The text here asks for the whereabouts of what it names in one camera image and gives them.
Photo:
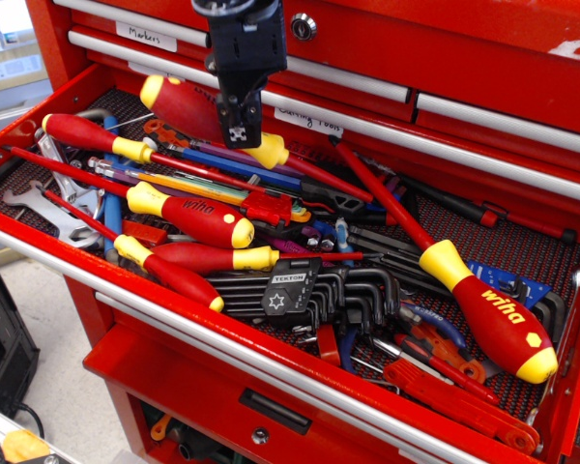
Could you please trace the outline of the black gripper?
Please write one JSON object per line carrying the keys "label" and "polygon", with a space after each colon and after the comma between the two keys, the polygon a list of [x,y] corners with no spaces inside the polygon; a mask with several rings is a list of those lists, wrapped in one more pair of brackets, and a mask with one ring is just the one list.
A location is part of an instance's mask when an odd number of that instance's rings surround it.
{"label": "black gripper", "polygon": [[270,75],[287,69],[281,1],[205,1],[214,73],[221,93],[217,116],[225,145],[238,148],[242,125],[246,148],[261,143],[261,90]]}

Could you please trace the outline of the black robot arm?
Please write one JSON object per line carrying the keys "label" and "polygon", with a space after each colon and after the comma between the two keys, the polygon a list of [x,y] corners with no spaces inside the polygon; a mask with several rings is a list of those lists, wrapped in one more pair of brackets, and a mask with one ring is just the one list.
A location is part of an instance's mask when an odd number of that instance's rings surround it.
{"label": "black robot arm", "polygon": [[261,92],[269,77],[287,69],[283,3],[274,1],[193,1],[206,18],[205,67],[217,78],[217,116],[225,145],[261,145]]}

